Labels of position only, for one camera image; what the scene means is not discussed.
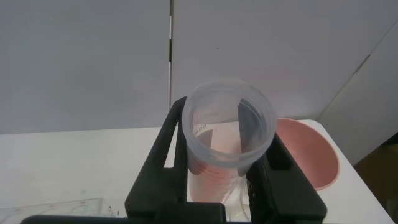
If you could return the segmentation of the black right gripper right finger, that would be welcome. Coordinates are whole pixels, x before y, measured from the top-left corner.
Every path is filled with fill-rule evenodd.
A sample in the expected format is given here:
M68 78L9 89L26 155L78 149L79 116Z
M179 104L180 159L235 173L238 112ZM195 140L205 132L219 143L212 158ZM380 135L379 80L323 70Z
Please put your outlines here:
M327 208L291 153L257 109L240 99L241 151L252 223L322 223Z

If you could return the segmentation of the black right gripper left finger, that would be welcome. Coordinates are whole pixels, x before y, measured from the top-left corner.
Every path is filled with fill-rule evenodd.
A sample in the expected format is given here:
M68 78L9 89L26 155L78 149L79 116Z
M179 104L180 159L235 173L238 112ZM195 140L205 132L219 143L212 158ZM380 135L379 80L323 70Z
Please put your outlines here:
M187 142L181 122L186 99L183 97L172 105L125 200L128 218L154 218L162 205L187 201ZM174 131L177 131L174 164L167 168L164 165Z

